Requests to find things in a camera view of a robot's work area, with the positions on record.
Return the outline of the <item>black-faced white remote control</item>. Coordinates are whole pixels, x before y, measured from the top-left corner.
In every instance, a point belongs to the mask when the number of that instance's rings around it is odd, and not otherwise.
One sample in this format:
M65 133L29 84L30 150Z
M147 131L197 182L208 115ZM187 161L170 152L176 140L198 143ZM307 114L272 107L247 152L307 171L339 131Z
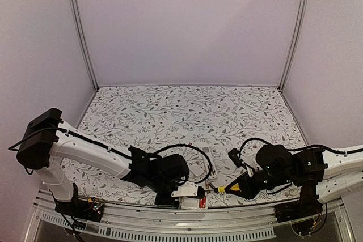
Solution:
M147 148L146 148L146 151L147 151L148 153L154 153L154 152L156 152L156 151L157 151L157 149L155 149L155 148L153 148L153 147L147 147Z

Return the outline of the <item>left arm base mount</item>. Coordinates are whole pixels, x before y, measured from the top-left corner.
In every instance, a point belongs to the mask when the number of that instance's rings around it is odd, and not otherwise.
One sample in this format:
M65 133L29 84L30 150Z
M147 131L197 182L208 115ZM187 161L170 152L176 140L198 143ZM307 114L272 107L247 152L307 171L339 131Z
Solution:
M104 202L91 198L89 200L73 199L70 202L54 200L55 211L70 216L72 219L84 219L92 222L100 222L104 213Z

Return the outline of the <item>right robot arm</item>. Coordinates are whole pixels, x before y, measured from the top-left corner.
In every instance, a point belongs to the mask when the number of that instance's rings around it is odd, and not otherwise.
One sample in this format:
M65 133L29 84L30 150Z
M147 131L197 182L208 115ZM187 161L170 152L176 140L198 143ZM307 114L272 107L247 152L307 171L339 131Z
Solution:
M255 156L259 170L248 170L223 192L254 199L263 190L292 184L300 188L293 205L305 217L315 204L324 204L362 186L362 146L334 150L311 145L289 150L282 145L263 145Z

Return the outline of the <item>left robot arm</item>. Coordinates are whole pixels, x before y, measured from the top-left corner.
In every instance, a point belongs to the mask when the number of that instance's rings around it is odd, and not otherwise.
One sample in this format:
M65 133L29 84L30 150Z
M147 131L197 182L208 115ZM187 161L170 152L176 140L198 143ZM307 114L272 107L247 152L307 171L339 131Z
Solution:
M56 163L68 158L110 173L122 181L148 187L156 193L155 204L174 206L183 197L196 197L198 188L188 182L189 168L179 154L161 157L129 146L117 147L88 136L62 120L62 112L51 108L26 127L23 138L9 147L18 162L38 173L56 200L72 216L84 211L77 189Z

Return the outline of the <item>slim white remote control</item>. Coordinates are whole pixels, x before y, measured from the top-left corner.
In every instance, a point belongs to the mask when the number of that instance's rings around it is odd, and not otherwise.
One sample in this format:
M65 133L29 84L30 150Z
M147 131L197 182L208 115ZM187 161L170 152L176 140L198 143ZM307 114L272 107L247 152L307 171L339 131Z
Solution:
M209 147L202 147L201 150L207 155L207 157L210 160L210 163L208 162L208 160L203 157L204 160L204 165L207 166L209 169L211 169L211 173L207 179L207 181L216 181L218 179L218 171L212 156L212 152L211 149Z

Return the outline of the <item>white remote with display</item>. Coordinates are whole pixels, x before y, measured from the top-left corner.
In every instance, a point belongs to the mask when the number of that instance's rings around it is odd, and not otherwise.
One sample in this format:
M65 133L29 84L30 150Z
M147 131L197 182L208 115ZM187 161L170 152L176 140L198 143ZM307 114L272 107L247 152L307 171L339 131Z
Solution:
M199 201L200 199L197 198L180 197L180 208L184 210L205 210L199 208Z

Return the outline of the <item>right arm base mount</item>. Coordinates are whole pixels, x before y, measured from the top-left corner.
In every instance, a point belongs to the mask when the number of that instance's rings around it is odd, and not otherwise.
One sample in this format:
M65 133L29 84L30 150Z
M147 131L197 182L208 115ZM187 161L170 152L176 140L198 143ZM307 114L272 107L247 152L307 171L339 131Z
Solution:
M311 236L324 225L322 219L323 205L313 201L297 200L274 206L278 223L289 222L292 231L299 237Z

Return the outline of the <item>yellow pry tool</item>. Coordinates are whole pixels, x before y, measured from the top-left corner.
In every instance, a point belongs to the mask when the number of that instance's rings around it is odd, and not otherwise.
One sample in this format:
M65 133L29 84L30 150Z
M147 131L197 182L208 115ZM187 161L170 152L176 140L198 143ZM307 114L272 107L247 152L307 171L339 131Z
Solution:
M215 193L228 193L228 192L240 192L240 188L239 185L233 185L230 188L228 186L214 186L212 184L209 184L210 188L215 192Z

